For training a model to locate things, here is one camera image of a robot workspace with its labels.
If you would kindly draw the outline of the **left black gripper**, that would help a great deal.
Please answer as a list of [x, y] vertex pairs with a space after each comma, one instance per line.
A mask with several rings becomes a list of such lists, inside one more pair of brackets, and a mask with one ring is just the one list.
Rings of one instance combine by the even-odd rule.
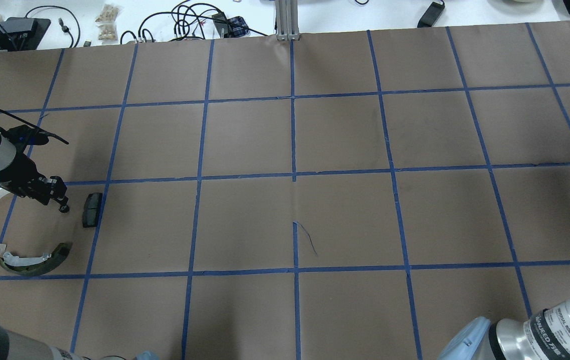
[[38, 172], [35, 162], [25, 154], [28, 146], [49, 143], [49, 137], [53, 137], [53, 134], [40, 128], [17, 126], [11, 129], [0, 127], [0, 135], [16, 148], [10, 164], [0, 171], [0, 187], [20, 198], [36, 199], [45, 206], [51, 200], [59, 206], [68, 205], [68, 188], [62, 177], [45, 177]]

